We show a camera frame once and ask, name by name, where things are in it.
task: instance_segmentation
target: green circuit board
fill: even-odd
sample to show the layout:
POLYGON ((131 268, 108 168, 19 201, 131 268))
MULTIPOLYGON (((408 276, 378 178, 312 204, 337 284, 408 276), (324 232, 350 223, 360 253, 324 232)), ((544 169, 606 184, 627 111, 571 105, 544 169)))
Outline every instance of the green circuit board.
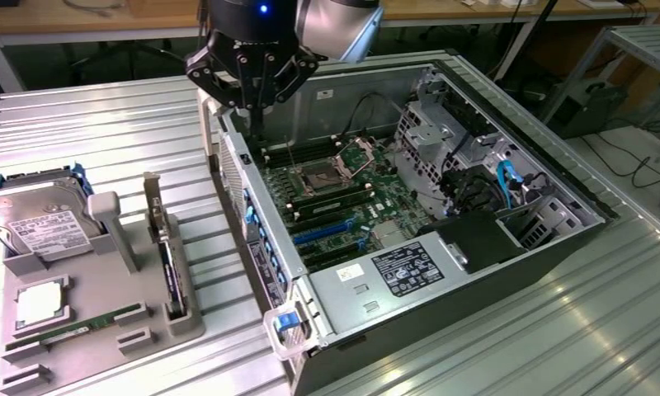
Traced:
POLYGON ((378 225, 383 229, 387 224, 395 225, 403 238, 410 239, 419 229, 432 222, 395 169, 392 172, 394 165, 387 160, 395 154, 384 153, 374 147, 372 155, 374 161, 362 168, 368 162, 363 147, 351 144, 340 152, 348 171, 354 173, 362 168, 351 178, 336 172, 336 161, 332 157, 295 163, 295 166, 261 169, 267 188, 292 238, 351 220, 350 230, 296 245, 311 271, 319 271, 386 248, 388 239, 383 239, 382 242, 372 233, 378 225), (363 190, 367 184, 371 184, 371 191, 363 190), (359 192, 343 195, 346 191, 359 192), (327 212, 312 216, 311 219, 295 218, 292 210, 287 208, 289 202, 303 206, 307 200, 332 194, 341 197, 341 204, 333 201, 335 204, 327 206, 327 212), (323 220, 324 217, 332 217, 333 221, 316 227, 304 226, 323 220))

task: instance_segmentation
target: blue pcie slot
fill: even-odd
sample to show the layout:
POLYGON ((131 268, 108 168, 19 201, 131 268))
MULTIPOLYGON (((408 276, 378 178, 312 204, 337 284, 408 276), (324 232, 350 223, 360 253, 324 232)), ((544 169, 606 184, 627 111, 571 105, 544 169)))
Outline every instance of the blue pcie slot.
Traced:
POLYGON ((307 233, 305 235, 299 235, 297 237, 293 237, 293 243, 300 245, 303 243, 312 242, 320 238, 329 237, 331 235, 335 235, 336 233, 344 233, 346 231, 350 231, 352 229, 352 224, 355 223, 355 218, 344 220, 340 224, 331 225, 329 227, 325 227, 324 229, 320 229, 317 231, 312 231, 307 233))

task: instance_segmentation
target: warning label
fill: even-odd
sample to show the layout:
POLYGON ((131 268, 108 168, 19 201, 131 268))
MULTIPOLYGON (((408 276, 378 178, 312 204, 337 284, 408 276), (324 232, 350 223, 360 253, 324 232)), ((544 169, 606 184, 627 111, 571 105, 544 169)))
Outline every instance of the warning label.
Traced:
POLYGON ((8 226, 39 255, 57 253, 89 243, 71 210, 13 221, 8 226))
POLYGON ((411 294, 444 278, 420 242, 372 257, 372 262, 396 297, 411 294))

